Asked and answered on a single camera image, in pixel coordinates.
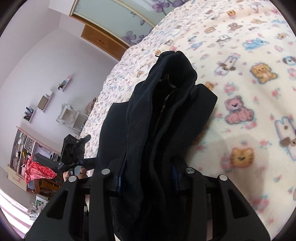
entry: wall shelf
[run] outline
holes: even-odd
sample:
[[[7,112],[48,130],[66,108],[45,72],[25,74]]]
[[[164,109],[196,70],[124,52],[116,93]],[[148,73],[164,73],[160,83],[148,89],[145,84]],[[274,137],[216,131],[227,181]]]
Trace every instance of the wall shelf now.
[[[26,109],[27,109],[27,111],[25,112],[24,119],[26,121],[28,121],[29,123],[31,123],[36,111],[31,107],[27,107]]]
[[[72,77],[69,75],[67,79],[65,79],[61,84],[59,84],[58,90],[64,92],[64,89],[66,88],[71,79]]]
[[[42,96],[39,104],[38,109],[41,110],[43,113],[45,112],[50,100],[52,99],[54,93],[52,91],[48,91],[45,95]]]

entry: purple flower decal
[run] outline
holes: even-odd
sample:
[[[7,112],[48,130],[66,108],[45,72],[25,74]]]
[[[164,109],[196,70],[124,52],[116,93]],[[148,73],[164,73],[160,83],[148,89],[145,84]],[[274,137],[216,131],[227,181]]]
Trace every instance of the purple flower decal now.
[[[135,40],[137,38],[136,35],[133,34],[133,31],[126,32],[126,36],[121,37],[122,40],[126,41],[129,45],[133,46],[136,43],[133,43],[131,40]]]
[[[163,12],[164,7],[169,7],[170,4],[165,2],[165,0],[159,0],[158,3],[152,5],[153,9],[156,9],[156,12]]]
[[[188,0],[175,0],[173,3],[172,3],[172,6],[173,7],[180,7],[182,6],[184,3],[188,2]]]
[[[140,43],[140,42],[143,40],[144,37],[146,37],[146,36],[144,36],[144,35],[140,35],[140,36],[139,36],[139,40],[137,41],[137,44]]]

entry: wooden drawer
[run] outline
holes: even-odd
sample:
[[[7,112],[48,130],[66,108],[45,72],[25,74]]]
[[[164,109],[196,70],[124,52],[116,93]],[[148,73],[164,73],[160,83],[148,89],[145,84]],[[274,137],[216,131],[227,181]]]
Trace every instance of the wooden drawer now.
[[[128,46],[121,43],[120,40],[117,40],[110,33],[97,28],[85,25],[81,37],[98,46],[115,59],[120,60]]]

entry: blue dog print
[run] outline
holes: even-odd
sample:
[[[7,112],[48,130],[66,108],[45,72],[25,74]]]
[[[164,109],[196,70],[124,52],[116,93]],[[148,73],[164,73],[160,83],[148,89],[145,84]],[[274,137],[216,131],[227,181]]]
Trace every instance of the blue dog print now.
[[[287,65],[296,65],[296,58],[292,56],[287,56],[283,58],[283,62]]]
[[[245,50],[253,50],[256,48],[260,48],[264,45],[268,45],[269,42],[263,41],[259,38],[253,39],[251,42],[244,42],[242,45],[244,46]]]
[[[272,20],[271,21],[272,23],[287,23],[286,21],[280,21],[280,20],[278,20],[278,19],[275,19],[275,20]]]
[[[192,44],[190,46],[190,48],[188,48],[187,50],[189,50],[189,49],[197,50],[200,46],[202,46],[202,44],[203,44],[203,42],[199,42],[197,44]]]

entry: black mount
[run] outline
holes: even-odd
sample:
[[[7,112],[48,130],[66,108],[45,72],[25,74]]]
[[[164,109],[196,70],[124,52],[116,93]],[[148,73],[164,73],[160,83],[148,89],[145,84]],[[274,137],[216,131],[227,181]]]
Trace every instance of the black mount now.
[[[70,153],[70,157],[63,159],[62,156],[62,160],[67,161],[64,163],[67,167],[73,167],[79,159],[71,159],[78,156],[75,148],[79,147],[71,145],[66,144],[63,148],[63,155]],[[125,152],[119,160],[112,161],[107,169],[96,166],[90,178],[70,176],[39,215],[25,240],[114,241],[109,197],[117,197],[122,192],[126,165],[124,160]],[[187,167],[182,158],[174,158],[172,172],[176,195],[186,196],[184,241],[207,240],[209,196],[213,241],[270,241],[259,217],[227,176],[204,176]],[[84,199],[87,194],[90,194],[88,226],[83,223]]]
[[[95,168],[96,158],[84,159],[85,144],[90,139],[90,135],[79,140],[70,134],[65,137],[61,152],[61,161],[58,166],[60,172],[70,171],[74,174],[74,169],[77,166],[83,166],[86,170]]]

